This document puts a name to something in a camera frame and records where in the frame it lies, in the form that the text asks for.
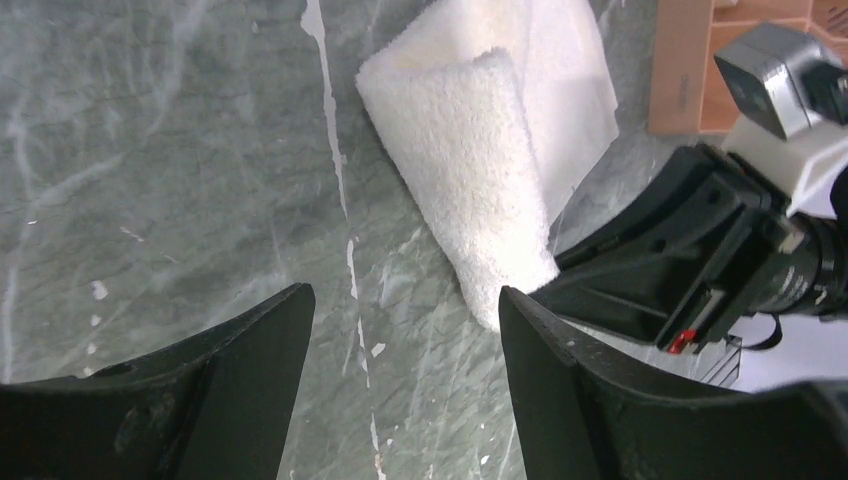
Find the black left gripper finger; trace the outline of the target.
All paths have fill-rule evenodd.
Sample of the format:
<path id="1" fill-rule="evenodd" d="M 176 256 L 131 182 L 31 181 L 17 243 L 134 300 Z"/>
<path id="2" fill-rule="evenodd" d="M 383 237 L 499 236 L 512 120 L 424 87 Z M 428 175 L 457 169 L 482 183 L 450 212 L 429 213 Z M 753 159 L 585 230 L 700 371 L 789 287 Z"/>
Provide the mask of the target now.
<path id="1" fill-rule="evenodd" d="M 315 294 L 249 311 L 85 377 L 1 388 L 5 479 L 273 479 Z"/>

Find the white towel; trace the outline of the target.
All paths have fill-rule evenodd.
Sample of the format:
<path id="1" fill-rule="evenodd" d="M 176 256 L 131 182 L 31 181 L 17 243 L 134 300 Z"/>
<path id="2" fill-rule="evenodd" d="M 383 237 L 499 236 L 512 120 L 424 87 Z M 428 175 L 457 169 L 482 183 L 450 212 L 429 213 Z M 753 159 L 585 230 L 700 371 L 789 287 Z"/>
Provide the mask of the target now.
<path id="1" fill-rule="evenodd" d="M 466 305 L 497 331 L 503 286 L 557 276 L 550 227 L 619 134 L 590 4 L 436 1 L 356 86 Z"/>

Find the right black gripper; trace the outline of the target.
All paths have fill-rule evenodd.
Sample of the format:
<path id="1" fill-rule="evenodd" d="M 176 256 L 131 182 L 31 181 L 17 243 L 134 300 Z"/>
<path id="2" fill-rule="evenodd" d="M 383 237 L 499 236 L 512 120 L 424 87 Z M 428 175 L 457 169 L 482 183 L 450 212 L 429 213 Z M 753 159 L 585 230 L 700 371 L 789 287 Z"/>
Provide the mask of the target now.
<path id="1" fill-rule="evenodd" d="M 830 203 L 833 219 L 727 218 L 760 207 L 762 186 L 713 146 L 681 146 L 630 205 L 556 257 L 559 275 L 533 300 L 504 288 L 501 339 L 527 477 L 845 478 L 845 382 L 736 392 L 643 363 L 555 316 L 671 354 L 757 313 L 845 321 L 846 172 Z"/>

